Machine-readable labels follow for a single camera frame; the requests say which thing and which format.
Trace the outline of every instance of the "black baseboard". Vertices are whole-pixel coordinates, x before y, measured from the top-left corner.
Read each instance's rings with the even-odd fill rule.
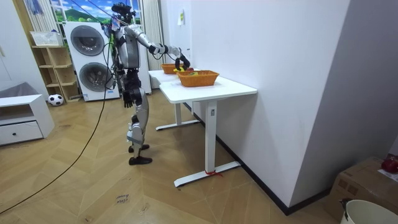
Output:
[[[188,108],[188,110],[191,111],[191,107],[184,103],[184,105]],[[203,125],[203,127],[206,126],[205,122],[202,121],[202,119],[199,118],[198,115],[195,113],[193,114],[194,117],[196,117],[197,120],[200,121],[200,123]],[[234,160],[238,161],[241,164],[241,167],[250,175],[250,177],[260,186],[260,188],[268,195],[269,198],[279,207],[279,209],[285,214],[285,215],[290,215],[298,210],[300,210],[303,207],[306,207],[307,205],[310,205],[313,202],[316,202],[317,200],[320,200],[321,198],[327,196],[330,193],[331,189],[326,189],[319,194],[316,194],[296,205],[293,205],[291,207],[286,206],[278,196],[246,165],[241,158],[239,158],[238,155],[235,154],[235,152],[232,151],[230,147],[227,146],[227,144],[216,135],[216,140],[224,147],[224,149],[234,158]]]

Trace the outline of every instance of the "white bucket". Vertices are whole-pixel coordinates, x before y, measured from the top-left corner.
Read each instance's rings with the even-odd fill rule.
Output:
[[[398,223],[398,215],[364,200],[342,202],[345,208],[341,224],[393,224]]]

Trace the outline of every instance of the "window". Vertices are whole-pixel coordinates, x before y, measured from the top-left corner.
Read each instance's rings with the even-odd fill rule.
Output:
[[[79,21],[79,22],[102,22],[104,24],[110,23],[111,17],[114,14],[111,10],[114,3],[123,2],[123,0],[50,0],[53,8],[56,21],[61,24],[62,21]],[[141,11],[137,0],[127,0],[125,4],[131,6],[136,11],[134,18],[136,24],[141,24]]]

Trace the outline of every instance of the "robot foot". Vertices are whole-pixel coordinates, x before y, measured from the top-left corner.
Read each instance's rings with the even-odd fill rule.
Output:
[[[133,166],[133,165],[145,165],[145,164],[150,164],[152,162],[151,158],[146,158],[146,157],[142,157],[139,156],[137,158],[130,158],[129,159],[129,165]]]
[[[149,145],[148,144],[143,144],[141,150],[145,150],[145,149],[149,149]],[[133,153],[134,152],[134,148],[133,146],[129,147],[129,152]]]

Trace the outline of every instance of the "woven basket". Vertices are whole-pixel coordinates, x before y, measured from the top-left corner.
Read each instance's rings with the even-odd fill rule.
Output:
[[[198,75],[189,75],[192,72],[197,72]],[[201,70],[201,71],[186,71],[186,72],[177,72],[178,77],[181,80],[181,84],[186,87],[195,87],[195,86],[210,86],[214,85],[217,76],[219,73],[209,71],[209,70]]]
[[[174,71],[175,65],[174,64],[162,64],[163,72],[165,74],[176,74],[177,72]]]

